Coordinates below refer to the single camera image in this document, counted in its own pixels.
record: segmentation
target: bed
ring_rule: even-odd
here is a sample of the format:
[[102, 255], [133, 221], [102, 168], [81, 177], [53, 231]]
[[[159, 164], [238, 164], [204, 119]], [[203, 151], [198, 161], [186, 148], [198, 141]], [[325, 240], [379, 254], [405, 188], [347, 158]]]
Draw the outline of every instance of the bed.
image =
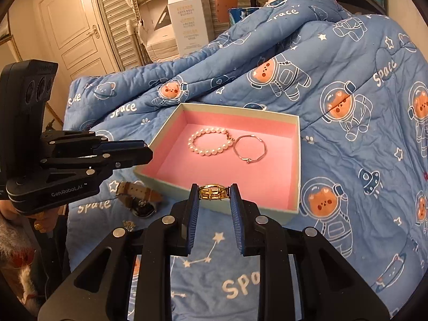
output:
[[[180, 102], [298, 115], [300, 212], [287, 226], [315, 226], [393, 316], [428, 267], [425, 83], [425, 59], [390, 18], [276, 0], [185, 58], [77, 79], [64, 129], [150, 142]], [[140, 182], [116, 170], [70, 204], [71, 270], [109, 231], [146, 227], [174, 203], [139, 219], [115, 199], [123, 180]], [[174, 320], [256, 320], [258, 259], [239, 255], [231, 217], [201, 209], [192, 254], [171, 262]]]

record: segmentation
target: white cardboard box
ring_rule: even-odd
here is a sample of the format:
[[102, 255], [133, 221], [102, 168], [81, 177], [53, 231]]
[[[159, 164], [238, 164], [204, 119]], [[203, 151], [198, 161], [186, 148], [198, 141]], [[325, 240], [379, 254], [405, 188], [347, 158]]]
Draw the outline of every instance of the white cardboard box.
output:
[[168, 0], [168, 11], [181, 57], [208, 44], [201, 0]]
[[[206, 127], [224, 127], [234, 138], [257, 135], [267, 145], [266, 156], [250, 164], [239, 159], [232, 148], [213, 156], [199, 156], [189, 150], [188, 138]], [[223, 140], [223, 134], [204, 134], [195, 140], [195, 145], [220, 146]], [[299, 212], [298, 116], [240, 107], [180, 104], [149, 147], [153, 160], [137, 166], [135, 173], [147, 187], [164, 196], [181, 201], [189, 197], [193, 183], [198, 186], [236, 183], [242, 199], [255, 202], [262, 214], [282, 225]], [[263, 153], [263, 145], [254, 138], [244, 138], [237, 150], [255, 159]], [[228, 199], [201, 200], [201, 206], [230, 214]]]

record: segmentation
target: jewelry box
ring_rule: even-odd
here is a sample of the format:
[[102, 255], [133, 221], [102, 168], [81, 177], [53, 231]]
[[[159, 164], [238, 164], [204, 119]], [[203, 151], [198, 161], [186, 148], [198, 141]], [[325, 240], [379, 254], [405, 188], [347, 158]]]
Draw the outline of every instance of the jewelry box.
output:
[[[180, 104], [149, 145], [153, 160], [137, 166], [147, 187], [166, 197], [189, 197], [193, 183], [238, 184], [242, 199], [281, 224], [298, 213], [298, 116], [231, 106]], [[201, 206], [230, 214], [228, 199]]]

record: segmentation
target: silver screw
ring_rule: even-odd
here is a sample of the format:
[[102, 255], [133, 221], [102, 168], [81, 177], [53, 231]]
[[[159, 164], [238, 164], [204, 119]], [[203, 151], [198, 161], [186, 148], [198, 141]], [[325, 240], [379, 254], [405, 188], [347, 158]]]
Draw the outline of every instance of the silver screw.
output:
[[305, 234], [308, 237], [315, 237], [317, 235], [317, 230], [313, 227], [308, 227], [305, 229]]
[[266, 223], [269, 221], [269, 219], [268, 219], [266, 216], [257, 216], [257, 217], [255, 218], [255, 221], [256, 221], [258, 224], [266, 224]]
[[116, 228], [113, 231], [113, 236], [116, 237], [116, 238], [120, 238], [120, 237], [123, 237], [125, 235], [125, 233], [126, 233], [125, 229], [123, 229], [123, 228]]
[[171, 224], [171, 223], [174, 223], [174, 221], [175, 221], [175, 218], [174, 216], [171, 216], [171, 215], [166, 215], [162, 218], [163, 224]]

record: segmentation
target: white door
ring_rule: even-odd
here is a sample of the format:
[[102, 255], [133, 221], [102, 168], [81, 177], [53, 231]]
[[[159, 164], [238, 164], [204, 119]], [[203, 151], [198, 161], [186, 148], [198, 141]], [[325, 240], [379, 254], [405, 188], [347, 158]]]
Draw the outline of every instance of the white door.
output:
[[39, 0], [38, 7], [50, 48], [59, 63], [58, 74], [68, 84], [82, 76], [115, 72], [91, 0]]

